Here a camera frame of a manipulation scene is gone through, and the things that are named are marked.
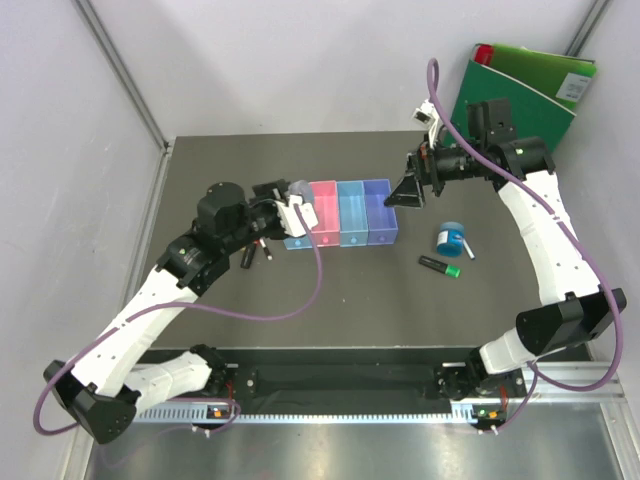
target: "green binder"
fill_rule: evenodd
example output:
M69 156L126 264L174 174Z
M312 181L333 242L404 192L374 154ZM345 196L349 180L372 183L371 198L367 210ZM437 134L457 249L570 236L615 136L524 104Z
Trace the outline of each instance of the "green binder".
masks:
M594 62L508 45L493 45L489 67L573 110L596 73Z
M469 138L467 105L505 97L511 101L512 122L518 137L541 137L553 152L575 113L524 82L473 60L467 65L451 119L462 136ZM445 144L453 142L447 135Z

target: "blue container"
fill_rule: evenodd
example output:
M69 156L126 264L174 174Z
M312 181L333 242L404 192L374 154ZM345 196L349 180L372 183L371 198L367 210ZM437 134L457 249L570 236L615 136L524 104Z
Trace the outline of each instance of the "blue container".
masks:
M398 221L393 207L385 207L384 201L391 193L391 182L364 180L364 203L367 209L369 236L367 245L390 245L398 236Z
M284 246L287 247L287 250L301 250L311 248L311 241L306 235L298 238L289 237L284 239Z
M464 250L464 226L458 222L440 225L436 251L445 257L457 257Z
M369 238L367 209L364 205L364 183L338 182L340 209L340 246L363 247Z

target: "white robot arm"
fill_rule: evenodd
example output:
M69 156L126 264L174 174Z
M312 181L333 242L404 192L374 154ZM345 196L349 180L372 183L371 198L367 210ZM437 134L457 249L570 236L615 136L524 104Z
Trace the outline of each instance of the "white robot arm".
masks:
M128 319L148 307L170 302L194 303L229 269L229 255L262 237L282 239L305 234L318 224L310 189L282 180L253 187L244 200L230 183L212 186L198 204L192 228L168 246L140 290L103 334L117 329L56 383L54 395L98 443L119 436L133 416L186 392L224 388L226 365L215 350L193 347L176 359L132 371L145 351L183 308L163 308ZM49 380L63 362L45 371Z
M558 220L573 232L560 197L556 174L546 171L530 173L524 183L551 202ZM498 190L498 195L520 229L536 272L542 305L563 302L570 292L577 297L598 293L599 282L593 270L540 205L512 183ZM480 356L491 375L509 372L537 358L523 345L516 328L483 345Z
M431 125L433 110L428 101L418 109L427 126ZM611 324L613 316L596 275L556 225L563 222L573 232L544 141L539 137L518 138L507 99L469 105L467 118L473 148L550 203L554 217L463 148L439 145L432 138L433 129L409 153L405 174L385 205L423 207L425 185L431 185L434 195L440 196L447 181L481 177L493 183L513 215L535 269L542 307L520 313L515 328L469 355L466 387L487 390L500 375L526 362L596 338ZM614 289L613 294L621 311L626 306L624 293ZM454 390L456 394L464 391Z

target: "purple container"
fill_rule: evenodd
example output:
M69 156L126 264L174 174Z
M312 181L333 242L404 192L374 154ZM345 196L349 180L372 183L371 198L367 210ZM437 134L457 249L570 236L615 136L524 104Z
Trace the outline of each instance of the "purple container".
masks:
M384 200L390 193L391 182L388 179L364 180L364 203L369 224L367 245L390 245L396 241L396 212L393 207L384 206Z

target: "dark gray tabletop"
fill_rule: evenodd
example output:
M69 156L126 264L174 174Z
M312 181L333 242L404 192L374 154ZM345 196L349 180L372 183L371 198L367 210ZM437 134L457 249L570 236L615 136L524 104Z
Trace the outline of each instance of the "dark gray tabletop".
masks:
M250 187L287 180L363 180L403 173L406 152L419 132L325 133L180 137L155 222L147 270L195 216L198 200L218 181ZM156 347L454 346L478 345L515 324L520 311L539 306L532 264L507 208L490 183L447 184L423 210L396 209L395 245L321 250L325 282L309 310L296 318L260 324L186 311ZM477 259L450 260L462 269L452 279L417 264L436 258L444 221L458 221ZM315 283L310 250L287 251L270 242L274 260L256 252L250 270L232 268L201 302L244 313L274 315L302 305Z

